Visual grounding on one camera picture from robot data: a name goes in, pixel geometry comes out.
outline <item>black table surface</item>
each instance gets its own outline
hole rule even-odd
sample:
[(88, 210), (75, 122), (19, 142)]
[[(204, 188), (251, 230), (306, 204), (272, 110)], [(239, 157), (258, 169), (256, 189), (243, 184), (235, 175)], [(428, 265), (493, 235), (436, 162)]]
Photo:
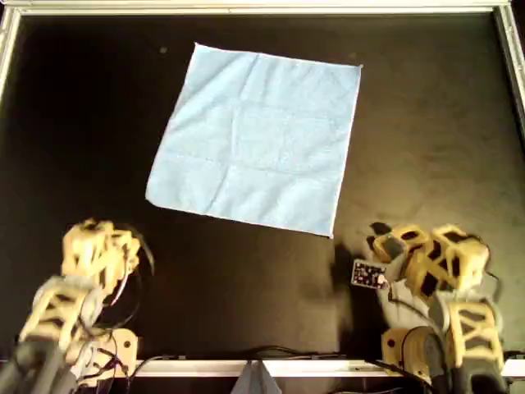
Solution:
[[(334, 240), (145, 200), (194, 42), (363, 64)], [(374, 295), (348, 288), (346, 252), (375, 221), (482, 236), (506, 284), (506, 344), (525, 343), (525, 165), (490, 15), (24, 16), (0, 116), (4, 350), (59, 273), (63, 234), (90, 217), (132, 224), (155, 254), (129, 326), (142, 356), (376, 355), (384, 324)]]

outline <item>blue cloth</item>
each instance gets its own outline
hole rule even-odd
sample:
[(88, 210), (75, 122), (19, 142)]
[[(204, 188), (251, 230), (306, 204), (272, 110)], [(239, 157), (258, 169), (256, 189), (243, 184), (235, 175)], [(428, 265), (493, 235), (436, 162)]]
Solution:
[(360, 75), (360, 66), (196, 44), (146, 198), (332, 236)]

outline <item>robotic hand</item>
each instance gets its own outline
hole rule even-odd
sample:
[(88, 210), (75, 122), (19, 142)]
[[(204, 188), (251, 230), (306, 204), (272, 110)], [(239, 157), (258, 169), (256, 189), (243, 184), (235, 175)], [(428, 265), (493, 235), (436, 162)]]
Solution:
[(430, 234), (414, 225), (372, 229), (352, 283), (377, 289), (390, 324), (381, 341), (389, 372), (415, 375), (439, 393), (506, 393), (503, 323), (483, 286), (488, 247), (452, 225)]
[[(110, 374), (126, 376), (134, 368), (134, 333), (96, 328), (95, 323), (103, 307), (121, 296), (139, 265), (141, 246), (153, 270), (153, 257), (140, 237), (115, 229), (111, 222), (88, 220), (67, 232), (62, 275), (51, 277), (34, 296), (14, 355), (0, 371), (1, 393), (66, 394), (79, 384), (94, 386)], [(113, 373), (101, 369), (110, 363)]]

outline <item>cable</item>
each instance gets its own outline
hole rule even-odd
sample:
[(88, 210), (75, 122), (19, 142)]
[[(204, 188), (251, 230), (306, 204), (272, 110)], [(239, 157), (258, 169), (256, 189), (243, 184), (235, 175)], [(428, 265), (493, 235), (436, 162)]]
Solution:
[(131, 310), (131, 312), (124, 318), (122, 319), (120, 322), (118, 323), (115, 323), (113, 325), (108, 325), (108, 326), (103, 326), (103, 325), (100, 325), (100, 324), (97, 324), (97, 325), (93, 325), (94, 328), (99, 328), (99, 329), (102, 329), (103, 331), (100, 332), (100, 333), (94, 333), (93, 330), (88, 327), (88, 324), (86, 324), (86, 322), (84, 321), (84, 319), (82, 318), (82, 314), (79, 315), (79, 324), (80, 326), (82, 326), (82, 328), (84, 329), (84, 331), (88, 334), (88, 336), (91, 338), (91, 339), (94, 339), (94, 338), (98, 338), (98, 337), (104, 337), (106, 336), (107, 334), (111, 334), (112, 335), (112, 332), (118, 328), (122, 328), (124, 327), (127, 323), (129, 323), (131, 321), (131, 319), (133, 319), (135, 317), (135, 315), (139, 312), (139, 309), (140, 309), (140, 299), (142, 298), (142, 291), (143, 291), (143, 284), (142, 284), (142, 277), (140, 276), (140, 272), (138, 270), (135, 270), (133, 272), (133, 274), (135, 275), (135, 277), (137, 278), (137, 285), (139, 287), (139, 291), (138, 291), (138, 295), (136, 296), (136, 302), (135, 302), (135, 306), (134, 308)]
[[(436, 334), (437, 338), (438, 338), (438, 342), (440, 344), (440, 353), (441, 353), (441, 368), (443, 369), (443, 372), (445, 373), (445, 379), (446, 379), (446, 384), (447, 384), (447, 389), (450, 391), (451, 390), (451, 386), (450, 386), (450, 370), (449, 368), (447, 367), (446, 365), (446, 351), (445, 351), (445, 339), (443, 337), (443, 333), (441, 332), (441, 330), (436, 326), (436, 324), (428, 317), (426, 316), (421, 310), (419, 310), (418, 308), (416, 308), (415, 306), (409, 304), (408, 302), (405, 302), (403, 300), (398, 300), (396, 298), (393, 298), (392, 297), (392, 288), (390, 288), (389, 292), (388, 292), (388, 301), (389, 302), (392, 302), (394, 304), (397, 304), (397, 305), (403, 305), (405, 308), (407, 309), (410, 309), (411, 311), (413, 311), (417, 316), (423, 318), (424, 320), (426, 320), (428, 322), (428, 324), (430, 325), (430, 327), (432, 328), (432, 330), (434, 331), (434, 333)], [(401, 346), (404, 345), (404, 340), (406, 339), (406, 337), (408, 336), (408, 334), (410, 334), (410, 332), (407, 333), (407, 335), (403, 338), (403, 344)], [(402, 352), (402, 356), (401, 356), (401, 360), (403, 361), (404, 363), (404, 350), (403, 350), (403, 347), (401, 348), (401, 352)]]
[(517, 356), (524, 356), (525, 355), (525, 351), (523, 350), (507, 350), (507, 351), (504, 351), (503, 352), (503, 360), (506, 361), (506, 360), (509, 360), (509, 359), (516, 359), (518, 358)]
[(154, 361), (154, 360), (173, 360), (173, 359), (177, 359), (178, 356), (174, 356), (174, 355), (156, 355), (154, 357), (150, 357), (146, 360), (144, 360), (143, 362), (141, 362), (137, 368), (135, 368), (135, 371), (133, 371), (133, 373), (128, 377), (127, 379), (127, 387), (126, 387), (126, 394), (129, 394), (129, 392), (131, 391), (131, 383), (133, 382), (133, 379), (135, 379), (135, 377), (137, 376), (137, 373), (150, 361)]
[(378, 361), (378, 360), (365, 360), (365, 362), (376, 365), (377, 367), (380, 367), (383, 369), (389, 369), (392, 372), (399, 373), (405, 378), (415, 379), (418, 382), (420, 382), (426, 389), (430, 390), (430, 392), (438, 394), (437, 390), (431, 384), (429, 384), (426, 380), (421, 379), (419, 376), (414, 375), (413, 373), (410, 373), (408, 371), (405, 371), (404, 369), (401, 369), (397, 365), (383, 363), (382, 361)]
[(494, 295), (492, 296), (492, 299), (497, 304), (500, 302), (501, 293), (503, 293), (503, 282), (501, 281), (501, 278), (495, 275), (494, 273), (491, 273), (490, 271), (485, 271), (485, 273), (489, 277), (493, 277), (496, 280)]
[(110, 326), (100, 326), (98, 325), (97, 328), (101, 328), (101, 329), (106, 329), (106, 330), (109, 330), (109, 331), (113, 331), (113, 330), (116, 330), (118, 328), (122, 328), (124, 327), (127, 323), (129, 323), (131, 321), (131, 319), (133, 319), (135, 317), (135, 315), (139, 312), (139, 309), (140, 309), (140, 299), (142, 298), (142, 292), (143, 292), (143, 284), (142, 284), (142, 276), (140, 275), (140, 272), (138, 269), (134, 270), (133, 271), (133, 274), (135, 275), (135, 277), (137, 278), (137, 285), (139, 287), (138, 289), (138, 294), (137, 294), (137, 298), (136, 298), (136, 302), (135, 302), (135, 307), (131, 310), (131, 312), (124, 318), (122, 319), (120, 322), (118, 323), (115, 323), (113, 325), (110, 325)]
[(115, 337), (113, 336), (113, 333), (111, 333), (111, 339), (113, 340), (113, 343), (115, 344), (115, 353), (112, 353), (111, 351), (103, 349), (103, 348), (97, 349), (97, 351), (99, 351), (100, 353), (108, 355), (110, 357), (109, 361), (104, 366), (100, 367), (96, 373), (92, 373), (89, 375), (83, 375), (79, 377), (77, 380), (78, 382), (85, 380), (85, 379), (98, 378), (99, 376), (102, 376), (104, 373), (106, 373), (107, 371), (111, 369), (114, 369), (113, 372), (116, 373), (117, 365), (121, 367), (121, 370), (126, 376), (126, 379), (128, 378), (127, 367), (124, 365), (124, 363), (122, 363), (122, 360), (117, 355), (118, 353), (117, 343), (116, 343)]
[(398, 392), (399, 390), (404, 390), (405, 387), (394, 387), (390, 390), (383, 390), (381, 392), (349, 392), (344, 390), (342, 392), (331, 392), (330, 394), (391, 394), (392, 392)]
[(404, 343), (407, 340), (407, 338), (409, 337), (410, 333), (414, 332), (418, 328), (419, 327), (410, 328), (410, 330), (404, 335), (404, 338), (403, 338), (403, 340), (401, 342), (401, 365), (403, 365), (403, 368), (404, 368)]

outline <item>black wire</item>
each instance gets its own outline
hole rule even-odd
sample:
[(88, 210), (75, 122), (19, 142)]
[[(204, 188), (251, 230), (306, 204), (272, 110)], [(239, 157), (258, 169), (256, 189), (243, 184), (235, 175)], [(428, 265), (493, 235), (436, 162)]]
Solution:
[(515, 359), (519, 355), (525, 355), (523, 350), (507, 350), (503, 352), (503, 360)]
[(128, 377), (127, 379), (127, 385), (126, 385), (126, 394), (129, 394), (129, 392), (131, 391), (131, 383), (133, 382), (133, 379), (135, 379), (135, 377), (137, 376), (137, 373), (139, 373), (139, 371), (150, 361), (154, 361), (154, 360), (173, 360), (173, 359), (177, 359), (178, 356), (176, 355), (155, 355), (154, 357), (150, 357), (144, 361), (142, 361), (138, 366), (137, 368), (135, 368), (135, 371), (133, 371), (133, 373)]
[(122, 363), (122, 360), (117, 355), (117, 353), (118, 353), (117, 352), (117, 343), (116, 343), (115, 337), (113, 336), (113, 333), (111, 333), (111, 339), (115, 343), (115, 353), (112, 353), (111, 351), (103, 349), (103, 348), (98, 348), (97, 349), (97, 351), (99, 351), (100, 353), (108, 355), (110, 357), (109, 361), (104, 366), (100, 367), (96, 373), (92, 373), (92, 374), (89, 374), (89, 375), (83, 375), (83, 376), (79, 377), (77, 379), (78, 382), (81, 381), (81, 380), (85, 380), (85, 379), (98, 378), (99, 376), (103, 375), (107, 371), (110, 371), (111, 369), (115, 369), (117, 367), (117, 365), (121, 367), (121, 370), (124, 373), (124, 375), (126, 376), (126, 379), (128, 378), (127, 367), (124, 365), (124, 363)]
[(383, 363), (382, 361), (378, 361), (378, 360), (365, 360), (365, 362), (376, 365), (377, 367), (380, 367), (383, 369), (389, 369), (392, 372), (399, 373), (405, 378), (415, 379), (418, 382), (420, 382), (425, 388), (430, 390), (430, 392), (438, 394), (438, 391), (431, 384), (429, 384), (426, 380), (421, 379), (418, 375), (414, 375), (413, 373), (410, 373), (408, 371), (405, 371), (404, 369), (401, 369), (397, 365)]
[(79, 315), (79, 324), (80, 326), (82, 326), (82, 328), (84, 329), (84, 331), (88, 334), (88, 336), (90, 337), (90, 339), (94, 339), (94, 338), (99, 338), (99, 337), (104, 337), (106, 336), (107, 334), (110, 334), (112, 335), (112, 332), (118, 328), (122, 328), (124, 327), (127, 323), (129, 323), (131, 321), (131, 319), (133, 319), (135, 317), (135, 315), (139, 312), (139, 309), (140, 309), (140, 299), (142, 298), (142, 292), (143, 292), (143, 284), (142, 284), (142, 277), (140, 276), (140, 273), (138, 270), (135, 270), (133, 272), (133, 274), (135, 275), (135, 277), (137, 278), (137, 285), (139, 287), (139, 291), (138, 291), (138, 295), (136, 296), (136, 302), (135, 302), (135, 306), (134, 308), (131, 310), (131, 312), (124, 318), (122, 319), (120, 322), (118, 323), (114, 323), (112, 325), (107, 325), (107, 326), (103, 326), (101, 325), (100, 323), (97, 324), (97, 325), (93, 325), (94, 328), (99, 328), (99, 329), (102, 329), (103, 331), (100, 332), (100, 333), (94, 333), (93, 330), (88, 326), (88, 324), (86, 324), (86, 322), (84, 321), (84, 319), (82, 318), (82, 315)]
[(494, 273), (491, 273), (490, 271), (485, 271), (485, 273), (489, 277), (493, 277), (496, 280), (494, 295), (492, 296), (492, 299), (497, 304), (500, 302), (501, 293), (503, 293), (503, 281), (501, 281), (501, 278), (495, 275)]
[(401, 341), (401, 365), (404, 368), (404, 343), (406, 342), (407, 338), (409, 337), (410, 333), (417, 330), (419, 327), (413, 327), (410, 328), (409, 331), (404, 335), (403, 340)]
[[(410, 309), (415, 314), (417, 314), (419, 317), (421, 317), (424, 320), (426, 320), (427, 322), (429, 322), (432, 330), (437, 335), (438, 343), (439, 343), (439, 346), (440, 346), (441, 361), (442, 361), (441, 368), (443, 369), (443, 372), (445, 373), (447, 389), (450, 391), (451, 390), (451, 387), (450, 387), (450, 370), (449, 370), (449, 368), (446, 365), (445, 340), (442, 337), (441, 332), (439, 331), (439, 328), (436, 326), (436, 324), (428, 316), (426, 316), (421, 310), (419, 310), (415, 306), (413, 306), (413, 305), (411, 305), (408, 302), (405, 302), (403, 300), (398, 300), (396, 298), (392, 298), (392, 289), (391, 288), (390, 288), (390, 291), (388, 292), (388, 301), (390, 301), (390, 302), (392, 302), (394, 304), (397, 304), (397, 305), (403, 305), (405, 308)], [(409, 333), (410, 332), (408, 332), (407, 335), (403, 338), (403, 342), (404, 342), (404, 340), (406, 339), (406, 337), (408, 336)]]
[(97, 328), (101, 328), (103, 330), (107, 330), (109, 332), (112, 332), (113, 330), (116, 330), (118, 328), (122, 328), (124, 327), (127, 323), (129, 323), (134, 317), (135, 315), (139, 312), (139, 309), (140, 309), (140, 299), (142, 298), (142, 293), (143, 293), (143, 283), (142, 283), (142, 276), (140, 275), (140, 272), (138, 269), (134, 270), (133, 273), (131, 275), (135, 275), (135, 277), (137, 278), (137, 286), (138, 286), (138, 294), (136, 296), (136, 302), (135, 302), (135, 306), (134, 308), (131, 310), (131, 312), (124, 318), (122, 319), (120, 322), (118, 323), (114, 323), (114, 324), (111, 324), (111, 325), (107, 325), (107, 326), (104, 326), (104, 325), (100, 325), (100, 324), (97, 324)]
[(245, 350), (243, 353), (246, 353), (247, 355), (258, 355), (266, 351), (279, 351), (281, 353), (287, 353), (289, 355), (310, 355), (313, 353), (313, 352), (306, 352), (306, 351), (291, 349), (289, 347), (274, 346), (274, 345), (254, 347), (252, 349)]
[(331, 394), (391, 394), (392, 392), (398, 392), (404, 389), (405, 387), (394, 387), (390, 390), (381, 390), (380, 392), (349, 392), (348, 390), (343, 390), (340, 392), (332, 392)]

